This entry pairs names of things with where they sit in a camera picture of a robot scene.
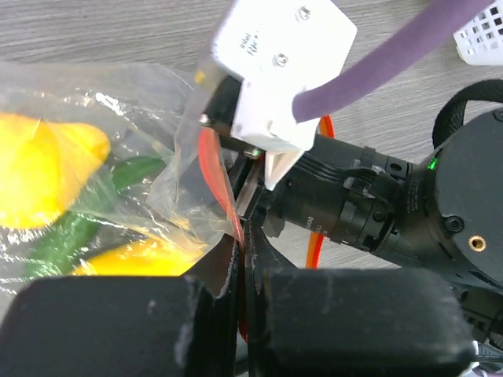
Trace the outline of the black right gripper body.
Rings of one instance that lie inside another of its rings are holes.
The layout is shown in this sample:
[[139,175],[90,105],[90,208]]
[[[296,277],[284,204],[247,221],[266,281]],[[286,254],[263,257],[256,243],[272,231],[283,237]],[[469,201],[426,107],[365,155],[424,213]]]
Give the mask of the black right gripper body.
[[205,126],[216,130],[225,151],[238,154],[224,171],[232,197],[251,189],[244,218],[260,225],[270,221],[273,237],[289,222],[360,251],[377,251],[396,234],[395,202],[411,163],[317,135],[314,147],[269,191],[260,155],[229,135],[240,87],[236,79],[225,77],[203,114]]

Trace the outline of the yellow fake bell pepper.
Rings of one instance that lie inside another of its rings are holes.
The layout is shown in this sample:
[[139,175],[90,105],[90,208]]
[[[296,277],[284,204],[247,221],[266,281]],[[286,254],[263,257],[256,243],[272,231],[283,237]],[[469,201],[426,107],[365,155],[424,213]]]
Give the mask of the yellow fake bell pepper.
[[1,226],[33,229],[55,222],[104,164],[111,143],[85,123],[1,114]]

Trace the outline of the yellow fake lemon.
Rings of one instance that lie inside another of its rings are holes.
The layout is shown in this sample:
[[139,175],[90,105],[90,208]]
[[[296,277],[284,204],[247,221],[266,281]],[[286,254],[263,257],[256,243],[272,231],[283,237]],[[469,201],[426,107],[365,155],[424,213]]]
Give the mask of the yellow fake lemon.
[[204,256],[173,243],[147,239],[127,243],[98,256],[80,259],[73,276],[181,276]]

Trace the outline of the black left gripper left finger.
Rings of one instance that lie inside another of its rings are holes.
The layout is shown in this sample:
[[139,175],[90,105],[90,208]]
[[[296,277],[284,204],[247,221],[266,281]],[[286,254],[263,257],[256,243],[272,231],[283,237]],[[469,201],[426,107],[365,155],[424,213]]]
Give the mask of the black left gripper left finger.
[[36,280],[1,324],[1,373],[231,376],[240,261],[224,236],[180,277]]

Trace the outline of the clear zip top bag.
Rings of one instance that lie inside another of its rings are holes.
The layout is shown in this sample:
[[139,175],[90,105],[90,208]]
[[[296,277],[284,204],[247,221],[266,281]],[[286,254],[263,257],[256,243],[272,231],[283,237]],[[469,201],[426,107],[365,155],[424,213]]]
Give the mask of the clear zip top bag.
[[241,229],[198,78],[145,63],[1,64],[1,296],[178,276]]

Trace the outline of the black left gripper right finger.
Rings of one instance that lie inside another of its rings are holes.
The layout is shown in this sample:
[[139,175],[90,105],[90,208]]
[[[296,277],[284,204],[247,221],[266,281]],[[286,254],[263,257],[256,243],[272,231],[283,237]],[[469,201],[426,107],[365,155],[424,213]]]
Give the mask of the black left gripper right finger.
[[252,376],[458,376],[475,360],[449,285],[424,269],[298,269],[244,228]]

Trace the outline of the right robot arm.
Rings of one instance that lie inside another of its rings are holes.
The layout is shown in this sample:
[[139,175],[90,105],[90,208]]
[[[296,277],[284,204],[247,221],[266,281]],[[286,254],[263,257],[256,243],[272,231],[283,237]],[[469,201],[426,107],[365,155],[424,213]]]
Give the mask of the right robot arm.
[[274,235],[286,223],[401,267],[443,276],[479,342],[502,345],[502,82],[456,93],[421,163],[326,136],[274,190],[237,162],[237,213]]

